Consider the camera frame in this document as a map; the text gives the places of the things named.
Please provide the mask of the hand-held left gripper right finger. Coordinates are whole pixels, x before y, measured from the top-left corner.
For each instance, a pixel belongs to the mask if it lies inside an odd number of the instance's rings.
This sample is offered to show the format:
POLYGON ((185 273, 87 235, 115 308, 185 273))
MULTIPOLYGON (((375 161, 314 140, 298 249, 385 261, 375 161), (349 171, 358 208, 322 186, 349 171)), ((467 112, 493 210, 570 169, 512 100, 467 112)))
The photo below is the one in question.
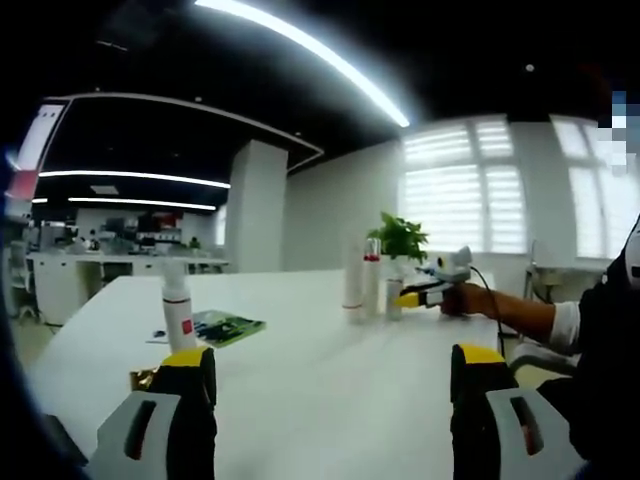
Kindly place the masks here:
POLYGON ((450 401, 455 479, 583 477, 566 419, 538 391, 521 388, 497 351, 452 347, 450 401))

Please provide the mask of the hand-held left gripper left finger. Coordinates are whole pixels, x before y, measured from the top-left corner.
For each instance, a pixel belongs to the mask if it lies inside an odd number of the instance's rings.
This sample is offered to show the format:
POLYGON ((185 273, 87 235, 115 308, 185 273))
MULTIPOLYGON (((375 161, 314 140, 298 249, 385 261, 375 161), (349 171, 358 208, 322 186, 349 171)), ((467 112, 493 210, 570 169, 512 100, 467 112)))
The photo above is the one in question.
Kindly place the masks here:
POLYGON ((167 357, 143 390, 105 419, 85 467, 91 479, 213 479, 216 363, 209 347, 167 357))

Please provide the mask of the person's right hand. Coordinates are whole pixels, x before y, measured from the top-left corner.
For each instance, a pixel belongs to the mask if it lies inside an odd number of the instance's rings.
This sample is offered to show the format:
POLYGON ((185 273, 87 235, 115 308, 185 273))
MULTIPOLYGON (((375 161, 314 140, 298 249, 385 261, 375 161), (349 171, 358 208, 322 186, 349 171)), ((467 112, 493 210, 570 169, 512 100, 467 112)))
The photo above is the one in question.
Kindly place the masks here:
POLYGON ((455 284, 443 293, 440 310, 452 317, 488 314, 491 310, 488 293, 488 290, 475 284, 455 284))

